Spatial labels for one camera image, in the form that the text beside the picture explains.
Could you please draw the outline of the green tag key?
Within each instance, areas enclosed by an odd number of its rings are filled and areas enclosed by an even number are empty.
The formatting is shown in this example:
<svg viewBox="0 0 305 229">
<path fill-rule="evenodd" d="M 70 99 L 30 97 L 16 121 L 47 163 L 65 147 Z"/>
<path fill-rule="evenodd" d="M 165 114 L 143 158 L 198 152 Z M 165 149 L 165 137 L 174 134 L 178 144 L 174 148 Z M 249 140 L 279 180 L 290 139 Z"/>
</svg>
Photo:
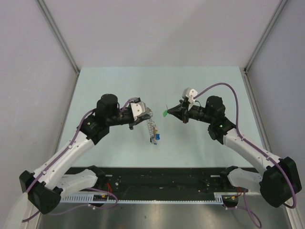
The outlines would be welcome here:
<svg viewBox="0 0 305 229">
<path fill-rule="evenodd" d="M 166 117 L 168 115 L 168 106 L 167 105 L 165 105 L 165 106 L 166 106 L 166 109 L 163 112 L 163 117 Z"/>
</svg>

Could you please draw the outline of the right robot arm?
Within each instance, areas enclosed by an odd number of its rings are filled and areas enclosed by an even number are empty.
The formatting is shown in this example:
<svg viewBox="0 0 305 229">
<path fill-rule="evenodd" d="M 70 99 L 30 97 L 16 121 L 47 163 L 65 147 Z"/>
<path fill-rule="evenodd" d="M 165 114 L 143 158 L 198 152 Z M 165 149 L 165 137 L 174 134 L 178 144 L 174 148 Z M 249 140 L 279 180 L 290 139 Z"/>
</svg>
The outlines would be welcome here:
<svg viewBox="0 0 305 229">
<path fill-rule="evenodd" d="M 185 98 L 167 112 L 185 124 L 191 119 L 207 123 L 212 140 L 237 152 L 256 169 L 250 172 L 236 166 L 227 168 L 220 179 L 220 187 L 224 191 L 241 187 L 260 193 L 272 207 L 285 205 L 290 199 L 293 201 L 290 208 L 296 207 L 296 194 L 301 191 L 302 185 L 295 161 L 288 156 L 281 158 L 274 155 L 241 134 L 237 124 L 225 116 L 221 97 L 208 97 L 204 107 L 194 105 Z"/>
</svg>

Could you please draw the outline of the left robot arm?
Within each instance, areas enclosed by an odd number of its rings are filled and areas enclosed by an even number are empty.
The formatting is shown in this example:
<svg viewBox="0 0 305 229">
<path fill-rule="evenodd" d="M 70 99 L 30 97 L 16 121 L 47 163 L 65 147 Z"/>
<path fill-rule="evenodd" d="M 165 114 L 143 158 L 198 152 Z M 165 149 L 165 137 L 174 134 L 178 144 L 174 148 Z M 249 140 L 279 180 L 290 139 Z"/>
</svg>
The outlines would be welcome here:
<svg viewBox="0 0 305 229">
<path fill-rule="evenodd" d="M 139 97 L 129 99 L 120 107 L 117 96 L 104 94 L 96 107 L 88 111 L 67 144 L 33 172 L 25 170 L 19 176 L 22 192 L 42 214 L 53 211 L 68 191 L 59 185 L 62 176 L 87 151 L 97 145 L 110 127 L 135 125 L 150 119 L 146 104 Z"/>
</svg>

